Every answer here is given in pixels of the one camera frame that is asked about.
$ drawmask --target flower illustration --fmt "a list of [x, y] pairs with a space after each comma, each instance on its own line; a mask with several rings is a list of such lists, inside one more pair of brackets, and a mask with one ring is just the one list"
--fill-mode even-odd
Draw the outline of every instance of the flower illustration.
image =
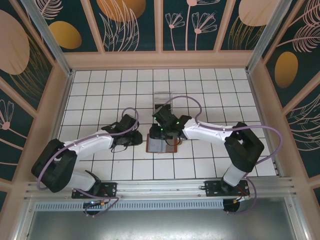
[[199, 18], [199, 12], [192, 14], [192, 24], [195, 32], [194, 50], [197, 50], [198, 34], [210, 33], [217, 30], [217, 25], [214, 13], [204, 13]]
[[205, 1], [205, 0], [186, 0], [186, 3], [193, 7], [196, 5], [210, 5], [210, 4], [216, 4], [220, 2], [220, 0], [209, 0], [209, 1]]
[[14, 109], [15, 105], [12, 102], [8, 101], [6, 106], [5, 101], [3, 99], [0, 100], [0, 129], [10, 129], [10, 122], [14, 114]]
[[172, 16], [170, 13], [167, 13], [165, 15], [165, 20], [168, 23], [169, 28], [170, 28], [172, 47], [173, 47], [173, 50], [175, 51], [176, 48], [175, 48], [175, 44], [174, 44], [174, 37], [172, 34], [172, 29], [183, 27], [186, 23], [185, 23], [185, 21], [183, 21], [183, 17], [181, 16], [181, 13], [173, 13]]

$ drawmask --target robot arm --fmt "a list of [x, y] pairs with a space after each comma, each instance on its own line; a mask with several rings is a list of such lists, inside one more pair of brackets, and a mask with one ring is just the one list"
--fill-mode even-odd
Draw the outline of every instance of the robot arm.
[[232, 129], [247, 126], [239, 122], [236, 126], [219, 126], [210, 123], [196, 123], [194, 118], [182, 115], [179, 119], [165, 107], [160, 107], [152, 115], [160, 124], [153, 124], [149, 136], [154, 139], [182, 138], [189, 140], [203, 140], [213, 144], [224, 145], [232, 164], [221, 179], [221, 188], [225, 193], [236, 187], [239, 181], [250, 173], [257, 163], [262, 151], [263, 143], [250, 130], [223, 131], [213, 130], [203, 126], [220, 129]]
[[96, 195], [100, 190], [101, 181], [99, 178], [87, 170], [74, 170], [75, 164], [79, 160], [104, 149], [113, 149], [118, 145], [129, 147], [141, 144], [143, 141], [142, 135], [137, 130], [117, 136], [105, 135], [107, 133], [122, 133], [125, 130], [130, 129], [135, 122], [136, 119], [125, 114], [120, 122], [104, 126], [95, 134], [86, 136], [82, 139], [67, 142], [53, 139], [47, 144], [38, 160], [33, 165], [31, 172], [38, 178], [44, 169], [44, 166], [55, 153], [60, 149], [73, 144], [73, 146], [58, 155], [49, 165], [43, 174], [41, 181], [53, 193], [59, 192], [64, 188], [74, 188], [89, 191], [90, 194]]

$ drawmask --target white tiled floor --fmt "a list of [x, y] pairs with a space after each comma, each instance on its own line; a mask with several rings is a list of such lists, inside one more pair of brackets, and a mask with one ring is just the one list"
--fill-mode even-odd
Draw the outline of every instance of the white tiled floor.
[[[222, 177], [231, 163], [223, 145], [200, 140], [184, 140], [177, 153], [146, 152], [146, 139], [153, 123], [153, 94], [168, 92], [197, 99], [203, 106], [199, 120], [234, 126], [238, 121], [260, 125], [260, 118], [244, 69], [146, 69], [77, 71], [70, 91], [59, 135], [70, 141], [93, 134], [119, 121], [123, 109], [139, 112], [143, 144], [111, 153], [109, 149], [81, 159], [76, 169], [89, 170], [104, 181], [159, 180]], [[194, 117], [197, 105], [185, 98], [173, 101], [173, 113]], [[264, 131], [254, 129], [269, 154]], [[269, 159], [257, 165], [252, 177], [276, 176]]]

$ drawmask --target black mounting plate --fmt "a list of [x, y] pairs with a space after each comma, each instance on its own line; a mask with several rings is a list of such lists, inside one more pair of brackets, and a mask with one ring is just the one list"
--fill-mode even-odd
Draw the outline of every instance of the black mounting plate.
[[239, 184], [233, 188], [230, 193], [225, 193], [221, 189], [220, 180], [205, 181], [204, 187], [201, 189], [205, 190], [207, 197], [237, 197], [237, 196], [249, 196], [249, 186], [247, 180], [240, 180]]
[[[115, 197], [117, 194], [117, 183], [116, 182], [102, 182], [100, 186], [100, 191], [96, 194], [97, 197]], [[83, 195], [77, 190], [72, 191], [72, 199], [91, 199], [92, 197]]]

